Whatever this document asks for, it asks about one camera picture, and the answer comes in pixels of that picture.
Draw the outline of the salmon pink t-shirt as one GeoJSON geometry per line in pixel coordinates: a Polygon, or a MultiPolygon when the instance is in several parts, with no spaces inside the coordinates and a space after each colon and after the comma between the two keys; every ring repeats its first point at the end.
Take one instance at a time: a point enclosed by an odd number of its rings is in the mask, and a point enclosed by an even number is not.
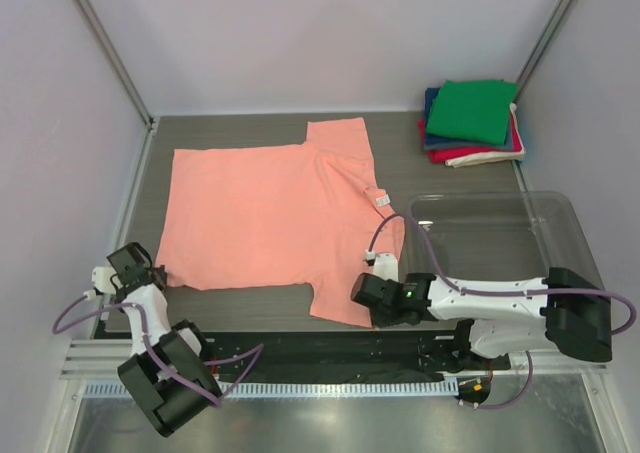
{"type": "Polygon", "coordinates": [[[176,150],[156,261],[173,287],[306,283],[313,316],[369,327],[351,298],[365,253],[399,255],[404,237],[364,120],[311,122],[300,144],[176,150]]]}

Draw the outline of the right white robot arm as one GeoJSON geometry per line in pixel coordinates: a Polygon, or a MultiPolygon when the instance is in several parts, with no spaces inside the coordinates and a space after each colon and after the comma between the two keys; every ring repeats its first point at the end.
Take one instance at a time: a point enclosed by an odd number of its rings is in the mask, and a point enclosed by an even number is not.
{"type": "Polygon", "coordinates": [[[462,337],[450,353],[465,369],[524,350],[555,348],[592,363],[613,357],[610,299],[567,268],[506,282],[445,280],[433,273],[409,273],[399,282],[362,273],[351,299],[379,328],[457,321],[462,337]]]}

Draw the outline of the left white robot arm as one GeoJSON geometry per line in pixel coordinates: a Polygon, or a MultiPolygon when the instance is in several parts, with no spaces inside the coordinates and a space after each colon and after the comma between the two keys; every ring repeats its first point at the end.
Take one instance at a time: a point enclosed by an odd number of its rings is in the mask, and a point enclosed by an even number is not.
{"type": "Polygon", "coordinates": [[[169,437],[220,403],[222,391],[208,367],[212,349],[194,323],[169,323],[168,275],[139,243],[126,244],[107,261],[116,307],[127,316],[132,339],[118,377],[154,429],[169,437]]]}

